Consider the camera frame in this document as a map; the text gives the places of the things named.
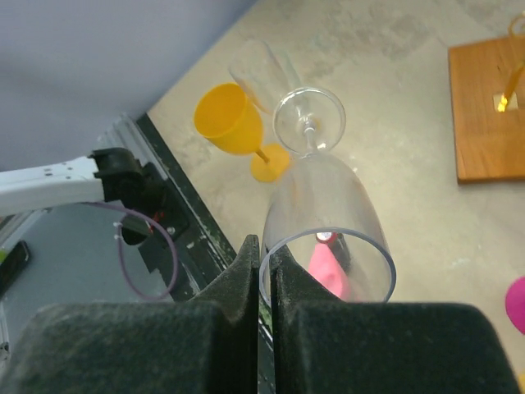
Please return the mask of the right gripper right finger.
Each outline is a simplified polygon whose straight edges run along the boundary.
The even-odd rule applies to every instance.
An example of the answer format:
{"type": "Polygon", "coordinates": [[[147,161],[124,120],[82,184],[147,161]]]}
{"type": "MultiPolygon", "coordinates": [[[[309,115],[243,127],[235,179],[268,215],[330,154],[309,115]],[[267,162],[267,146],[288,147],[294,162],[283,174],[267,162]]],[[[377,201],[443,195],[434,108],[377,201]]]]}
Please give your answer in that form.
{"type": "Polygon", "coordinates": [[[452,303],[346,303],[287,248],[270,259],[279,393],[517,393],[486,316],[452,303]]]}

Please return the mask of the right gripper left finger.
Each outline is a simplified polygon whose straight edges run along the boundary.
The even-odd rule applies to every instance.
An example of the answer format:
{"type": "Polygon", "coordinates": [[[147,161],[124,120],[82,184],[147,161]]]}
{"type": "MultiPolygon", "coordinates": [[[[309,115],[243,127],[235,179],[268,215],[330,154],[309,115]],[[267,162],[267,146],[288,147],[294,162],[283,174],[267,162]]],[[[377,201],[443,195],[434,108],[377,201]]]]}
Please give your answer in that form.
{"type": "Polygon", "coordinates": [[[258,254],[234,262],[177,303],[54,305],[26,326],[4,393],[255,393],[258,254]]]}

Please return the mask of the clear wine glass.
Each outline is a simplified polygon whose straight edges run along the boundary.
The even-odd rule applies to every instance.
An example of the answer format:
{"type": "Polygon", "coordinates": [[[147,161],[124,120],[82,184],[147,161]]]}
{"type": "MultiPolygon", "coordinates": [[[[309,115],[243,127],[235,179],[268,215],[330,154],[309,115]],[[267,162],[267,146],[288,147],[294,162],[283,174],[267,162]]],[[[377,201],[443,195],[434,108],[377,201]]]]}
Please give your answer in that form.
{"type": "Polygon", "coordinates": [[[272,126],[296,157],[278,180],[267,212],[259,270],[262,299],[271,298],[270,267],[279,253],[289,253],[308,273],[315,234],[337,232],[351,255],[348,302],[387,302],[396,269],[380,220],[354,170],[331,153],[345,133],[341,101],[326,89],[294,89],[277,104],[272,126]]]}
{"type": "Polygon", "coordinates": [[[289,57],[262,40],[245,42],[228,70],[258,109],[268,115],[290,91],[302,85],[289,57]]]}

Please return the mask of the pink wine glass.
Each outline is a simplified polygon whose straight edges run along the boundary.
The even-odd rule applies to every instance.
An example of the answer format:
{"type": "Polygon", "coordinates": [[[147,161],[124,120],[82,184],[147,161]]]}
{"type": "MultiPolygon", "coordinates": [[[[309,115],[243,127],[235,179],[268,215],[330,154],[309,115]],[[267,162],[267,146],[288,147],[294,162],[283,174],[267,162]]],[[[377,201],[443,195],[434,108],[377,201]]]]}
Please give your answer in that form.
{"type": "Polygon", "coordinates": [[[525,334],[525,277],[514,281],[506,292],[504,306],[510,322],[516,329],[525,334]]]}

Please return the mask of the clear wine glass front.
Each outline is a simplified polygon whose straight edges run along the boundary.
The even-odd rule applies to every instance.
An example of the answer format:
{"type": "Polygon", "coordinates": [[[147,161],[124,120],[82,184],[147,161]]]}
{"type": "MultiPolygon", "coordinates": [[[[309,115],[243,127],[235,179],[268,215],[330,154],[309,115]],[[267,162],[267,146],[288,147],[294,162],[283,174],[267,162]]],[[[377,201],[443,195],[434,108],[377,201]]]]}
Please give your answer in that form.
{"type": "Polygon", "coordinates": [[[228,70],[258,109],[268,115],[290,91],[302,85],[289,57],[262,40],[245,42],[228,70]]]}

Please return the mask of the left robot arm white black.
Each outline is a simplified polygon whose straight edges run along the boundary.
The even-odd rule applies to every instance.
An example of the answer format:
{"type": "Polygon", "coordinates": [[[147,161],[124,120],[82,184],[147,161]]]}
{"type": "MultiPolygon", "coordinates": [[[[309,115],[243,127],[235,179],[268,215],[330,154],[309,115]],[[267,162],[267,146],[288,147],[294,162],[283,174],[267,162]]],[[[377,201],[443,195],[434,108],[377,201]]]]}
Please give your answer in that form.
{"type": "Polygon", "coordinates": [[[1,173],[1,216],[78,203],[140,197],[144,168],[124,148],[94,150],[66,162],[1,173]]]}

